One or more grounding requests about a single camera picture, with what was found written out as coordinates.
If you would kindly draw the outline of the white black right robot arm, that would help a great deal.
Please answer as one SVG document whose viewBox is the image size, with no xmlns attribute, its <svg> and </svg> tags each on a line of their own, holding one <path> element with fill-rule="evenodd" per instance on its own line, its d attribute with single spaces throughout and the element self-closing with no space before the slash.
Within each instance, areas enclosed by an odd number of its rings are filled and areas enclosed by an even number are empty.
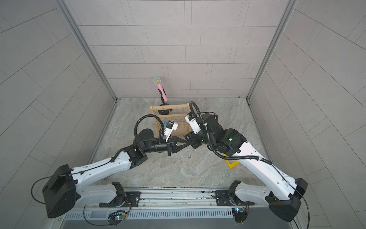
<svg viewBox="0 0 366 229">
<path fill-rule="evenodd" d="M 191 146 L 202 144 L 223 160 L 233 160 L 247 167 L 264 186 L 253 186 L 235 180 L 227 191 L 231 204 L 257 203 L 267 206 L 273 214 L 286 222 L 294 221 L 301 204 L 306 202 L 304 194 L 308 183 L 286 175 L 273 162 L 263 157 L 251 143 L 235 129 L 223 129 L 214 115 L 203 114 L 198 105 L 190 101 L 191 112 L 186 122 L 192 132 L 186 136 Z"/>
</svg>

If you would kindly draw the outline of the wooden jewelry display stand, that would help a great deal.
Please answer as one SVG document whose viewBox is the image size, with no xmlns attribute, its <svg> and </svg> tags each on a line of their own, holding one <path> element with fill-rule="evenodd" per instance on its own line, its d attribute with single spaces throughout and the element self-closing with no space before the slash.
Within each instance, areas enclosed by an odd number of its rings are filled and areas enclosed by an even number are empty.
<svg viewBox="0 0 366 229">
<path fill-rule="evenodd" d="M 191 132 L 190 125 L 185 117 L 190 112 L 189 104 L 150 106 L 151 114 L 158 116 L 162 122 L 173 121 L 178 123 L 177 130 L 172 132 L 172 136 L 185 136 Z"/>
</svg>

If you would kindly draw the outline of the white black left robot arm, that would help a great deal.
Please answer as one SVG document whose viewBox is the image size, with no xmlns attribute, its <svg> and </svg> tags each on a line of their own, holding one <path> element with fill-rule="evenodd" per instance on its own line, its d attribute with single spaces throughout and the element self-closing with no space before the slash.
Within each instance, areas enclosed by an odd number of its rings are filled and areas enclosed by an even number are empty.
<svg viewBox="0 0 366 229">
<path fill-rule="evenodd" d="M 160 124 L 158 137 L 151 129 L 138 132 L 139 124 L 146 118 L 152 117 Z M 167 152 L 170 156 L 188 147 L 188 141 L 172 136 L 176 129 L 174 122 L 164 125 L 163 121 L 154 114 L 142 116 L 136 122 L 133 143 L 119 149 L 114 156 L 85 166 L 71 168 L 68 164 L 58 167 L 55 172 L 45 177 L 47 183 L 42 188 L 42 204 L 45 205 L 47 217 L 59 217 L 70 211 L 77 204 L 103 203 L 108 207 L 123 204 L 123 188 L 118 182 L 108 188 L 93 187 L 95 191 L 102 191 L 101 195 L 89 194 L 85 191 L 90 184 L 118 172 L 133 169 L 144 163 L 151 152 Z"/>
</svg>

